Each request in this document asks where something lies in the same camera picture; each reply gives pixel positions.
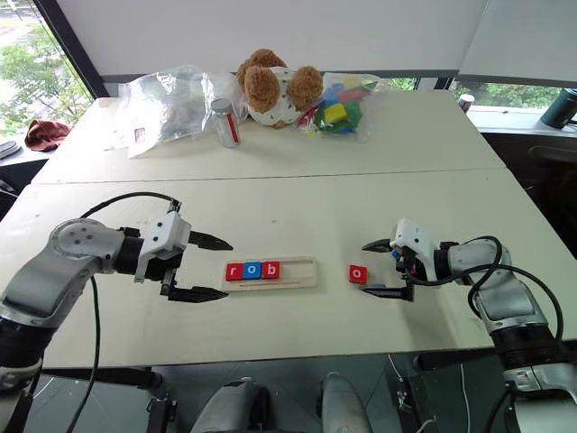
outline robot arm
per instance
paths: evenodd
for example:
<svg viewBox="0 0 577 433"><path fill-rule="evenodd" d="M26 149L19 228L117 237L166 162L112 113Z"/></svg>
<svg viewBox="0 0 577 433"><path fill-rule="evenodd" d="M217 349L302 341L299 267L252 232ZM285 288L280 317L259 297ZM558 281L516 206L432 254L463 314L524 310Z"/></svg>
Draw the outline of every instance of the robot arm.
<svg viewBox="0 0 577 433"><path fill-rule="evenodd" d="M552 335L531 290L508 269L512 268L511 256L499 241L484 236L465 244L439 244L422 226L403 218L390 239L367 244L363 250L392 252L397 270L407 282L408 286L401 289L391 290L383 285L365 289L382 298L412 300L413 286L418 284L481 283L472 294L472 303L493 340L505 369L505 382L520 396L569 395L572 422L577 421L577 366L561 342L561 332L559 338ZM499 255L499 268L486 278L488 268ZM482 269L469 272L475 267Z"/></svg>
<svg viewBox="0 0 577 433"><path fill-rule="evenodd" d="M218 290L176 287L176 270L187 244L231 250L214 236L191 232L175 210L151 224L147 235L114 230L80 218L57 226L44 249L12 278L0 299L0 429L5 431L23 390L41 368L44 349L95 273L127 273L161 281L169 300L205 302Z"/></svg>

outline green foliage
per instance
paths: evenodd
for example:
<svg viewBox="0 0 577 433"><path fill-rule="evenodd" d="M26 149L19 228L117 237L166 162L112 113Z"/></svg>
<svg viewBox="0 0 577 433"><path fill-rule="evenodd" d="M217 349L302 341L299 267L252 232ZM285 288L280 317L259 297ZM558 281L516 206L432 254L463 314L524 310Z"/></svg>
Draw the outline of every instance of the green foliage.
<svg viewBox="0 0 577 433"><path fill-rule="evenodd" d="M400 90L413 90L415 88L414 78L391 78L389 83Z"/></svg>
<svg viewBox="0 0 577 433"><path fill-rule="evenodd" d="M44 117L73 126L92 102L58 43L40 26L29 41L3 47L0 78L16 89L10 101L0 104L5 134L25 130L33 119L33 106L45 106L49 113Z"/></svg>
<svg viewBox="0 0 577 433"><path fill-rule="evenodd" d="M512 106L520 108L547 108L559 95L559 88L522 86L495 83L458 83L453 94L475 96L477 106Z"/></svg>

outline jar lid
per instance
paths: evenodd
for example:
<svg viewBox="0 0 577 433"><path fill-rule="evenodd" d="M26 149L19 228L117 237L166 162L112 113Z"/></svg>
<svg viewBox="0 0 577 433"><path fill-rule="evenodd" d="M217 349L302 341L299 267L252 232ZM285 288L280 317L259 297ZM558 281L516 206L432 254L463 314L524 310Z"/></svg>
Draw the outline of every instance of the jar lid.
<svg viewBox="0 0 577 433"><path fill-rule="evenodd" d="M233 105L231 101L226 98L215 99L212 104L210 105L212 110L215 113L232 113L233 112Z"/></svg>

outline white table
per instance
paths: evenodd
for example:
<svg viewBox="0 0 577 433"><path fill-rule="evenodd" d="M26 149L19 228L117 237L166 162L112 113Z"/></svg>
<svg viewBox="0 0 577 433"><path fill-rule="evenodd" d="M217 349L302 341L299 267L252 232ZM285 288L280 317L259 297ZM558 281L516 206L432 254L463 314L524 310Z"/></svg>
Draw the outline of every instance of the white table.
<svg viewBox="0 0 577 433"><path fill-rule="evenodd" d="M169 302L158 283L126 275L98 277L102 365L156 365L226 360L430 351L491 346L468 309L467 289L417 287L416 301L378 299L347 281L349 263L365 264L375 281L398 282L387 254L361 247L387 237L403 216L438 240L496 235L513 262L549 284L565 306L565 337L577 337L575 260L505 169L253 180L190 180L31 185L0 223L0 287L45 245L59 222L117 194L155 190L184 202L193 229L231 243L232 252L191 246L179 272L183 287L218 288L228 260L311 255L318 287L235 293L206 304ZM166 210L152 198L115 204L95 218L143 226ZM552 320L550 302L535 289ZM92 296L81 297L55 335L47 367L90 366Z"/></svg>
<svg viewBox="0 0 577 433"><path fill-rule="evenodd" d="M240 126L242 144L226 149L215 134L183 138L128 160L108 150L117 100L99 99L35 183L295 177L504 167L449 92L393 91L366 143L308 138L291 127Z"/></svg>

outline red cloth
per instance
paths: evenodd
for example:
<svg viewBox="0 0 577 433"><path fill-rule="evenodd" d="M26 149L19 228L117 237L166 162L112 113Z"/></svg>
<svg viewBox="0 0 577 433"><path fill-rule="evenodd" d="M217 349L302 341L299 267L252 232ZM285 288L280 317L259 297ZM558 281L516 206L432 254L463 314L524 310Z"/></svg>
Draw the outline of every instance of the red cloth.
<svg viewBox="0 0 577 433"><path fill-rule="evenodd" d="M57 149L69 134L65 124L49 120L33 120L24 142L33 151L49 152Z"/></svg>

